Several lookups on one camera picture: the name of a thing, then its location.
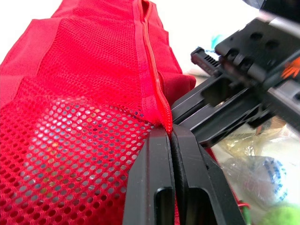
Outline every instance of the white surface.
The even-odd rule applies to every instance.
[[[32,19],[51,17],[61,0],[0,0],[0,63]]]

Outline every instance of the black plastic jaw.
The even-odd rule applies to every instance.
[[[192,132],[174,125],[171,141],[181,225],[244,225],[222,172]]]
[[[173,225],[174,207],[169,138],[155,128],[129,171],[123,225]]]

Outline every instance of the screw hole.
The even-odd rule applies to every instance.
[[[297,94],[295,94],[294,98],[295,98],[297,101],[300,101],[300,92],[298,92]]]
[[[250,39],[253,41],[258,41],[262,39],[262,37],[263,37],[262,33],[254,32],[253,34],[251,34]]]
[[[265,45],[266,49],[273,50],[279,46],[279,42],[275,40],[268,41]]]

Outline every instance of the orange logo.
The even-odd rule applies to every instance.
[[[288,77],[295,78],[299,72],[300,72],[300,57],[296,58],[293,62],[288,63],[281,76],[283,77],[283,79],[286,79]]]

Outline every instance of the red fabric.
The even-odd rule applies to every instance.
[[[120,225],[144,139],[194,85],[153,3],[64,0],[32,21],[0,65],[0,225]]]

